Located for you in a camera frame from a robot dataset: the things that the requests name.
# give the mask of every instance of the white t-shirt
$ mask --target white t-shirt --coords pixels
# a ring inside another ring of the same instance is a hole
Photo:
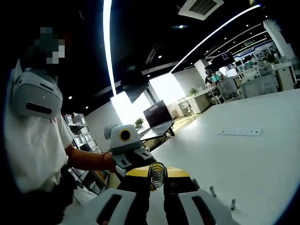
[[[71,144],[73,134],[60,114],[48,120],[37,116],[18,116],[11,110],[12,81],[21,72],[18,61],[7,86],[5,148],[21,192],[50,191],[59,183],[60,169],[68,161],[65,148]]]

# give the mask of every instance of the metal spring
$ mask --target metal spring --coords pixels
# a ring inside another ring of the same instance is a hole
[[[165,174],[165,165],[156,162],[151,165],[151,183],[155,188],[159,188],[163,185]]]

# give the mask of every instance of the storage rack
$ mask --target storage rack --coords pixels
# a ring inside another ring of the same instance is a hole
[[[71,115],[64,115],[63,118],[74,134],[72,144],[77,149],[92,153],[101,152],[82,114],[78,114],[73,118]],[[83,171],[70,166],[68,166],[68,171],[81,185],[97,195],[108,188],[109,171]]]

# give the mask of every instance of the air conditioning vent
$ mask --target air conditioning vent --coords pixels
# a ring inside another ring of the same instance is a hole
[[[223,3],[222,0],[187,0],[178,14],[205,20]]]

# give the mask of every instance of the window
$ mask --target window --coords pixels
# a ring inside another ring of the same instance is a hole
[[[158,98],[163,100],[165,105],[176,102],[185,97],[185,94],[173,74],[165,74],[150,80]]]
[[[134,103],[131,103],[125,92],[112,97],[111,101],[123,125],[134,124],[138,118],[145,119],[143,111],[151,107],[144,93]]]

